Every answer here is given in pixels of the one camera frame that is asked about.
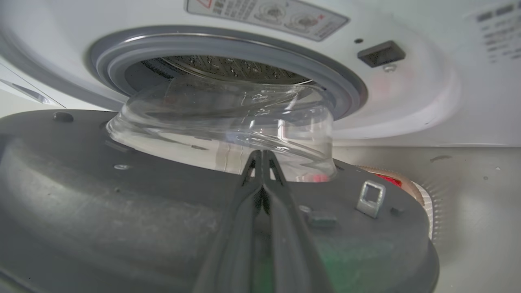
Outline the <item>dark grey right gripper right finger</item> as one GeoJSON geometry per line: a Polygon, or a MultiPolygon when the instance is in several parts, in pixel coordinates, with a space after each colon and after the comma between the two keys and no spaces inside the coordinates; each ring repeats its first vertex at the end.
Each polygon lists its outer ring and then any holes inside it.
{"type": "Polygon", "coordinates": [[[272,151],[261,152],[261,176],[269,204],[274,292],[333,293],[324,263],[272,151]]]}

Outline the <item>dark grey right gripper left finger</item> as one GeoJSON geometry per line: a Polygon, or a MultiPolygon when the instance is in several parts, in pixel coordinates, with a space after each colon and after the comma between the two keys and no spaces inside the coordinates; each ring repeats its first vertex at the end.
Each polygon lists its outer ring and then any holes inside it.
{"type": "Polygon", "coordinates": [[[262,152],[253,151],[220,222],[194,293],[250,293],[254,222],[262,207],[262,152]]]}

